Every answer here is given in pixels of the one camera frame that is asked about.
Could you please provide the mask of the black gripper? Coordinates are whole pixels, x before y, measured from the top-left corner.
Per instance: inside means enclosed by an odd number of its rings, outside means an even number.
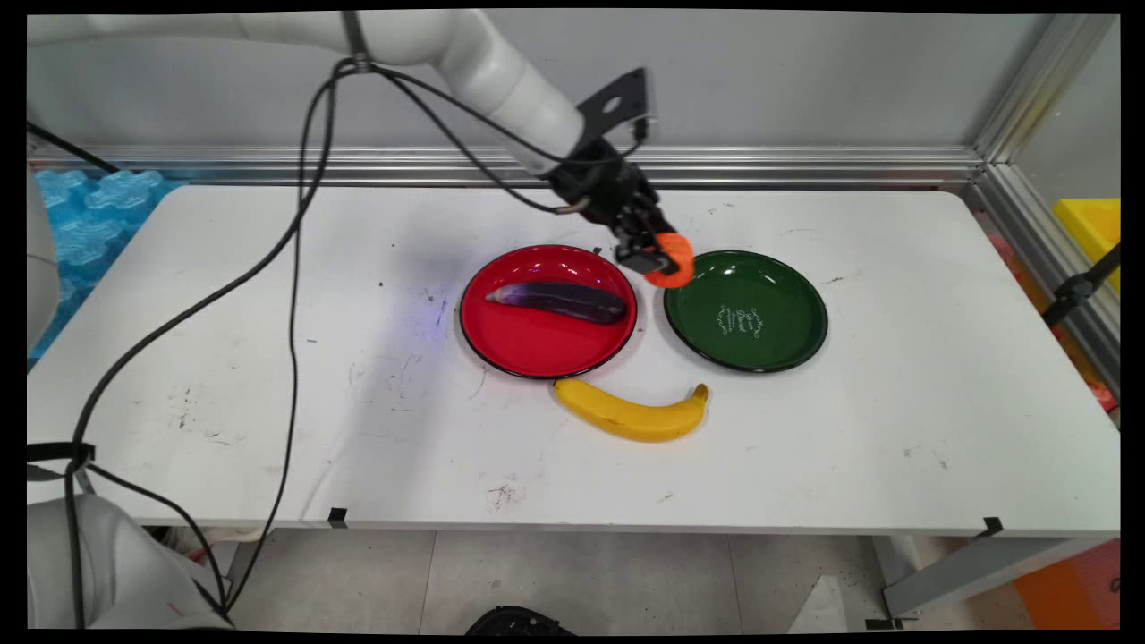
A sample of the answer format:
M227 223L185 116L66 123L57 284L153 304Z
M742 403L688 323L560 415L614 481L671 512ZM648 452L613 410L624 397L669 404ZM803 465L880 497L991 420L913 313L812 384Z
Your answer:
M603 225L617 239L615 260L642 275L674 275L679 233L660 207L660 196L638 165L622 158L605 139L572 155L572 164L556 165L547 184L570 205L587 199L581 215Z

